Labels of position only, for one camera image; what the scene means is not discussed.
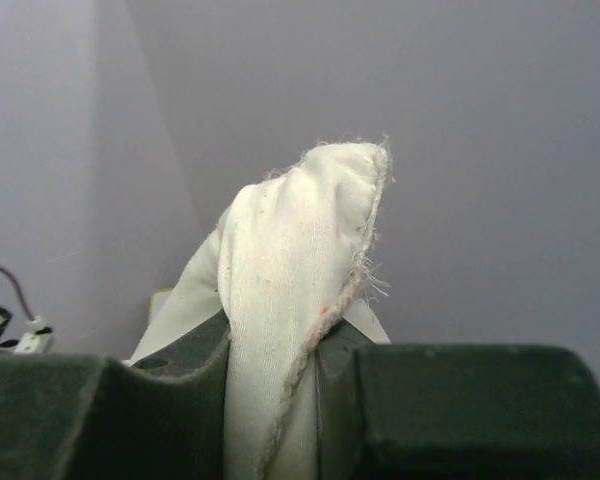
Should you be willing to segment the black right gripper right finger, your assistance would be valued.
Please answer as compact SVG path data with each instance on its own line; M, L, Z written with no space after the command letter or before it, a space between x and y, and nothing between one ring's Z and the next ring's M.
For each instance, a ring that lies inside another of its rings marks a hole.
M379 345L341 323L316 381L323 479L600 479L600 386L568 349Z

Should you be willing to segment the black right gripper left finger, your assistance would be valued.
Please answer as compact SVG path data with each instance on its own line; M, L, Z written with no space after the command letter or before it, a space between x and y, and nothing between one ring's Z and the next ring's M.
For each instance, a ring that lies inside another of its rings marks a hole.
M126 365L0 354L0 479L219 479L229 325Z

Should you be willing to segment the white pillow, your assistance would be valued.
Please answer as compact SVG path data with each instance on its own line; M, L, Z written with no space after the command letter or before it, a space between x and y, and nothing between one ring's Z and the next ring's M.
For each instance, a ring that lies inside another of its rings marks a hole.
M347 315L382 333L364 290L391 168L386 143L321 144L242 188L136 347L143 359L225 313L226 478L317 477L315 352Z

